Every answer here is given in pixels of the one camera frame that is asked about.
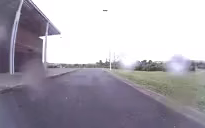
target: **lamp post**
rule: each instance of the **lamp post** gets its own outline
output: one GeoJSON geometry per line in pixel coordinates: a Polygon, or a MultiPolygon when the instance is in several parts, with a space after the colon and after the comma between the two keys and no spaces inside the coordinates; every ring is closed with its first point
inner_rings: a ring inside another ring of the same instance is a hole
{"type": "Polygon", "coordinates": [[[111,70],[111,50],[109,49],[109,62],[110,62],[110,70],[111,70]]]}

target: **green grass verge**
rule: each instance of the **green grass verge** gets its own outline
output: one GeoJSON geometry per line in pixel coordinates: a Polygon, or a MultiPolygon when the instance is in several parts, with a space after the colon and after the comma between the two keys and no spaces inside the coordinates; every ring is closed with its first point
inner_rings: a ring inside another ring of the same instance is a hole
{"type": "Polygon", "coordinates": [[[113,70],[115,74],[205,113],[205,71],[173,75],[167,72],[113,70]]]}

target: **pavement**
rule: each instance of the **pavement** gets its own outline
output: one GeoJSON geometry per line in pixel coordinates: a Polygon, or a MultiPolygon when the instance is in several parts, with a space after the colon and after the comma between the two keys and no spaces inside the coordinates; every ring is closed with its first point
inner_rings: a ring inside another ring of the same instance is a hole
{"type": "MultiPolygon", "coordinates": [[[[75,68],[52,68],[47,69],[47,73],[45,74],[46,77],[56,77],[58,75],[62,75],[67,72],[72,72],[77,70],[75,68]]],[[[10,75],[9,73],[0,73],[0,91],[13,88],[17,85],[24,84],[23,81],[24,73],[15,73],[14,75],[10,75]]]]}
{"type": "Polygon", "coordinates": [[[101,69],[81,69],[35,86],[0,95],[0,128],[204,127],[101,69]]]}

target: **overcast sky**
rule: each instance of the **overcast sky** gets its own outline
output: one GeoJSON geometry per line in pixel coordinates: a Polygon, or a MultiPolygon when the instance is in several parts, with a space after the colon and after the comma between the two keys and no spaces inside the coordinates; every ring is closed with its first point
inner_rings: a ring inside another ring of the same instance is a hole
{"type": "Polygon", "coordinates": [[[92,63],[109,49],[131,60],[205,60],[205,0],[33,1],[62,32],[49,38],[49,62],[92,63]]]}

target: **roof overhang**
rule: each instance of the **roof overhang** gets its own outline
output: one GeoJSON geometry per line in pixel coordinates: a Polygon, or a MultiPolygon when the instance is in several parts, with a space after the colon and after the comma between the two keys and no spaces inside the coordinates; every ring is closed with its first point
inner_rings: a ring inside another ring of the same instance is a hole
{"type": "Polygon", "coordinates": [[[40,37],[45,35],[46,25],[48,22],[48,35],[61,34],[60,31],[31,0],[24,0],[19,22],[22,27],[40,37]]]}

